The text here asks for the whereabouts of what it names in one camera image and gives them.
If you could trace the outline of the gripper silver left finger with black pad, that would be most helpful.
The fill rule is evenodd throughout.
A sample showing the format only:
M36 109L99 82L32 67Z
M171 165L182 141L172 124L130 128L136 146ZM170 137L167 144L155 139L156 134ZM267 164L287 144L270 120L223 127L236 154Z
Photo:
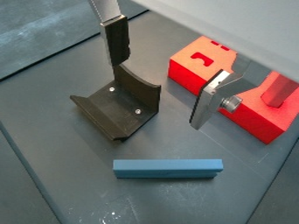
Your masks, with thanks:
M131 53L127 16L120 12L118 0L88 0L88 3L107 43L109 63L115 67L128 59Z

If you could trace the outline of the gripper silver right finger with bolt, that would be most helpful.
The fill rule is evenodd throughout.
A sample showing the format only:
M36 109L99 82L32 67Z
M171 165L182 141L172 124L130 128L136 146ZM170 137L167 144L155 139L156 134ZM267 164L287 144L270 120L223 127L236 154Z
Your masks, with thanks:
M215 73L200 89L191 112L190 124L196 130L220 107L234 109L240 104L236 94L260 84L255 75L258 71L259 64L246 56L238 56L232 63L232 72L220 69Z

